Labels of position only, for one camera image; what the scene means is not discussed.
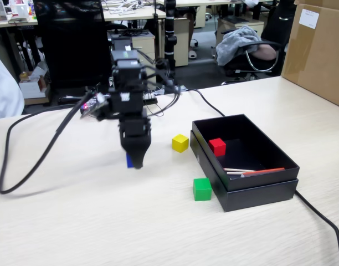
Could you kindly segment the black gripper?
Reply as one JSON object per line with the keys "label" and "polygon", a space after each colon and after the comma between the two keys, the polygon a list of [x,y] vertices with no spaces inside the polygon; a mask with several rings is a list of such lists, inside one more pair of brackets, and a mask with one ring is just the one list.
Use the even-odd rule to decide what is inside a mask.
{"label": "black gripper", "polygon": [[134,168],[142,168],[151,144],[151,124],[143,108],[143,93],[112,93],[110,104],[112,112],[119,113],[121,146],[128,153]]}

